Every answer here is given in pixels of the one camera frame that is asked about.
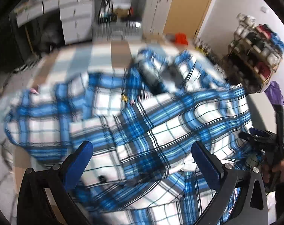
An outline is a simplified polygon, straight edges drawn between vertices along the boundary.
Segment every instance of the human hand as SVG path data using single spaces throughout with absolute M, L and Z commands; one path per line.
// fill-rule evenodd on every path
M 269 165 L 267 165 L 267 164 L 262 165 L 263 181 L 265 183 L 269 183 L 269 179 L 270 179 L 269 169 L 270 169 Z M 279 180 L 280 180 L 281 183 L 284 182 L 284 160 L 282 160 L 279 164 L 275 165 L 272 168 L 271 171 L 273 173 L 281 171 L 281 176 L 280 176 Z

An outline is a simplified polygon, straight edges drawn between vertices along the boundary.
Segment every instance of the plaid blanket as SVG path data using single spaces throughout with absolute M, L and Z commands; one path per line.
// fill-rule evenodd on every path
M 176 93 L 161 77 L 171 66 L 182 77 Z M 45 164 L 91 141 L 93 158 L 75 189 L 90 214 L 100 212 L 111 224 L 192 224 L 214 195 L 194 163 L 192 142 L 246 167 L 252 150 L 238 133 L 251 125 L 241 85 L 219 81 L 188 52 L 164 58 L 144 50 L 124 73 L 85 73 L 43 86 L 39 95 L 24 92 L 5 131 Z

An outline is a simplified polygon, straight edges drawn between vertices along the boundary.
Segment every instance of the metal screw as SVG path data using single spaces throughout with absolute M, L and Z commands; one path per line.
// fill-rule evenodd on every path
M 260 171 L 257 167 L 253 167 L 252 170 L 253 170 L 255 173 L 259 173 L 259 171 Z
M 27 174 L 30 174 L 32 171 L 33 171 L 33 169 L 32 169 L 31 167 L 29 167 L 29 168 L 26 169 L 25 172 L 26 172 Z
M 232 169 L 233 168 L 233 165 L 230 164 L 230 163 L 225 163 L 224 166 L 225 166 L 226 169 Z
M 52 166 L 52 169 L 53 169 L 53 170 L 59 170 L 59 169 L 60 169 L 60 164 L 54 164 L 54 165 Z

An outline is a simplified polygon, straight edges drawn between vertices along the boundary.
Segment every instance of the sneaker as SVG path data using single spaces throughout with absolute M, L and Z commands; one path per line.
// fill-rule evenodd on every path
M 245 41 L 246 41 L 247 44 L 252 46 L 256 42 L 256 38 L 257 38 L 257 36 L 255 35 L 255 33 L 251 32 L 251 33 L 248 33 L 246 35 Z
M 281 38 L 277 33 L 271 34 L 270 41 L 275 45 L 275 48 L 279 51 L 280 54 L 284 53 L 284 43 L 281 41 Z
M 238 19 L 239 22 L 244 22 L 244 20 L 246 19 L 246 15 L 242 14 L 242 13 L 239 13 L 237 15 L 237 19 Z
M 260 67 L 259 75 L 260 78 L 265 81 L 270 77 L 271 71 L 270 68 L 266 64 L 262 64 Z
M 270 41 L 274 44 L 274 45 L 277 45 L 280 41 L 280 37 L 278 36 L 277 33 L 272 33 L 271 34 L 271 38 L 270 38 Z
M 251 66 L 255 66 L 258 63 L 258 56 L 256 54 L 254 54 L 253 52 L 250 52 L 248 54 L 248 60 L 247 61 Z
M 270 49 L 265 46 L 261 52 L 261 55 L 266 58 L 267 56 L 269 56 L 269 54 L 270 54 Z
M 280 54 L 284 53 L 284 43 L 281 40 L 276 45 L 276 49 L 280 52 Z
M 230 43 L 230 46 L 231 48 L 234 48 L 236 45 L 238 45 L 238 41 L 237 40 L 233 40 L 231 43 Z
M 240 44 L 237 44 L 235 47 L 234 47 L 234 50 L 238 53 L 244 53 L 244 49 L 243 47 L 240 45 Z
M 263 62 L 257 62 L 257 64 L 254 66 L 254 71 L 256 73 L 259 73 L 260 69 L 261 69 L 261 65 Z
M 243 30 L 244 30 L 244 26 L 239 25 L 239 26 L 237 27 L 236 31 L 235 31 L 235 34 L 241 35 L 241 33 L 243 32 Z
M 264 31 L 264 28 L 263 28 L 263 25 L 262 24 L 259 24 L 256 28 L 255 28 L 256 31 L 258 31 L 259 33 L 262 33 Z
M 254 42 L 254 46 L 253 46 L 254 49 L 255 49 L 258 53 L 261 53 L 262 50 L 264 49 L 264 46 L 265 46 L 264 42 L 263 42 L 260 38 L 256 37 L 256 38 L 255 38 L 255 42 Z
M 248 34 L 249 34 L 249 29 L 246 28 L 246 29 L 241 33 L 240 37 L 244 39 Z
M 269 31 L 263 31 L 262 35 L 267 39 L 270 40 L 271 39 L 271 33 Z
M 253 27 L 255 25 L 255 18 L 252 16 L 247 16 L 246 19 L 244 20 L 244 22 L 250 26 Z
M 258 25 L 255 28 L 262 36 L 264 36 L 267 40 L 270 40 L 271 38 L 271 34 L 273 33 L 273 31 L 268 27 L 268 25 Z
M 269 65 L 273 66 L 280 62 L 281 57 L 276 52 L 271 52 L 267 57 L 267 62 Z

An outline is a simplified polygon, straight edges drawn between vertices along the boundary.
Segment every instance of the light switch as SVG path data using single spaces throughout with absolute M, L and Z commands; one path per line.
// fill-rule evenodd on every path
M 261 11 L 263 13 L 268 13 L 268 8 L 267 7 L 261 7 Z

